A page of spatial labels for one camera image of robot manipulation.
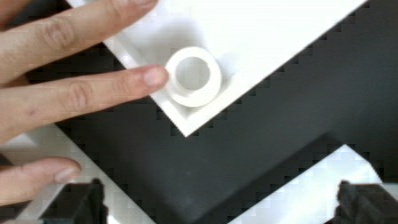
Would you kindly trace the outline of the bare human hand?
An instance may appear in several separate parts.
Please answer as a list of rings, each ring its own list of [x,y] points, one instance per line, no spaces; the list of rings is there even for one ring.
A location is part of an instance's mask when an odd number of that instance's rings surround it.
[[[26,73],[97,45],[143,18],[159,0],[95,0],[11,27],[31,0],[0,0],[0,144],[31,129],[147,97],[166,85],[157,66],[29,84]]]

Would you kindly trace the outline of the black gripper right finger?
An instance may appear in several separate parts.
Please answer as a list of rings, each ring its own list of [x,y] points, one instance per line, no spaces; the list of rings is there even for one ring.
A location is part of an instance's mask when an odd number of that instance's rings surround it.
[[[333,224],[398,224],[398,200],[379,184],[340,183]]]

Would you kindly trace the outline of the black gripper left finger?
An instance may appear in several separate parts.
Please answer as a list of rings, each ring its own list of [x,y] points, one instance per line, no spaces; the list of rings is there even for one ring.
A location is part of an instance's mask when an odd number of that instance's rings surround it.
[[[42,215],[45,224],[109,224],[106,186],[99,179],[68,184]]]

